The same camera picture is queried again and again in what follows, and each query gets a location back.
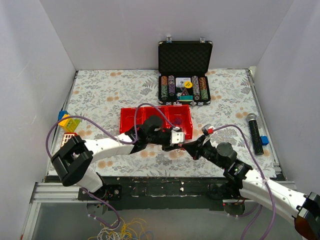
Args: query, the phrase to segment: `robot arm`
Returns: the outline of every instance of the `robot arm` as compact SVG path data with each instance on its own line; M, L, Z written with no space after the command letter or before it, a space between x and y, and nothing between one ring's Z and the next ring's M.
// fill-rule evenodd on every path
M182 144L194 160L204 157L224 169L223 175L228 180L236 196L251 199L262 206L272 209L269 191L261 174L250 165L237 159L230 143L219 143L213 147L209 141L211 125L203 127L204 135L194 142ZM308 240L320 240L320 196L311 192L309 195L293 191L275 181L268 180L275 200L276 213L294 225L296 231Z
M162 129L162 125L161 118L148 118L139 126L138 140L134 144L122 144L110 138L82 140L80 136L74 136L51 158L52 165L64 186L76 184L103 198L107 185L98 173L89 169L90 164L115 155L139 152L149 143L162 145L164 151L184 149L194 160L204 157L224 169L223 175L236 196L272 209L270 195L260 173L237 159L237 152L230 143L223 142L213 147L209 138L213 133L210 125L202 128L204 134L201 137L188 143L184 143L181 130ZM135 139L135 131L132 128L116 138L131 142ZM292 223L306 239L320 240L320 196L313 192L308 196L292 191L272 180L268 180L268 185L275 199L276 213Z
M139 152L150 143L167 147L184 143L184 133L179 128L162 129L162 125L161 118L149 117L138 127L138 139L134 144L122 144L111 138L82 140L80 136L74 136L52 156L52 165L64 186L76 184L103 198L106 194L106 184L98 173L89 169L89 165L111 156ZM134 128L116 138L132 142L135 139Z

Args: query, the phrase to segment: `red plastic bin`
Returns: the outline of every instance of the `red plastic bin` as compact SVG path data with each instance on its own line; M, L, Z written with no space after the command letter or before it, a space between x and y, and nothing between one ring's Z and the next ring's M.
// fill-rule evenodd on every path
M159 106L157 107L161 112L164 113L167 119L174 124L182 128L185 139L192 139L193 125L190 116L189 105L179 106ZM130 130L134 126L135 107L121 108L120 116L120 133L124 133ZM156 115L162 118L163 127L170 128L169 123L161 116L161 114L154 109L152 106L140 107L136 116L136 124L143 124L144 121L152 116Z

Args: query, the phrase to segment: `blue block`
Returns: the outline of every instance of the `blue block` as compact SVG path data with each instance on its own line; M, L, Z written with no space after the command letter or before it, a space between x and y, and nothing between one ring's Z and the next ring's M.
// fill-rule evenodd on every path
M62 119L65 114L68 114L68 112L67 112L67 111L60 111L60 112L59 112L59 115L58 115L58 121L59 121L60 119Z
M267 136L261 136L262 145L266 146L269 144L269 140Z

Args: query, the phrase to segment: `white enclosure wall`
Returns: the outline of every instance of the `white enclosure wall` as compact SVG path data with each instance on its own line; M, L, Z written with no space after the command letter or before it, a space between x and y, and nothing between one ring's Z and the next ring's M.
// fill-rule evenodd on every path
M284 173L320 193L320 2L295 0L257 66L255 85Z
M17 240L75 69L39 0L1 0L0 35L0 238Z
M158 69L158 42L213 41L210 68L256 66L293 0L40 0L77 70Z

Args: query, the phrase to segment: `patterned tablecloth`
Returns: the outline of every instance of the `patterned tablecloth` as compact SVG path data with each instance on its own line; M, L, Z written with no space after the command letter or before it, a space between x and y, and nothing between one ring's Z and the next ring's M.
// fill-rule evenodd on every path
M202 132L201 127L211 123L215 128L235 124L245 133L250 145L250 130L246 122L248 113L258 115L254 95L244 69L215 69L207 73L211 104L190 106L193 123L193 139ZM120 109L136 107L140 103L159 105L158 71L156 70L81 70L75 80L67 111L98 123L113 135L119 134ZM264 135L262 120L257 119L259 131ZM105 138L100 130L82 121L76 132L84 139ZM63 132L59 130L54 152L61 144ZM233 128L222 129L213 134L213 146L229 142L238 153L238 158L255 168L244 140ZM264 155L257 156L264 174L275 177L274 155L270 146ZM117 155L102 159L90 166L102 176L153 176L153 177L222 177L223 171L201 158L197 161L184 151L164 152L158 145L149 145L145 150L131 155ZM52 166L48 175L56 176Z

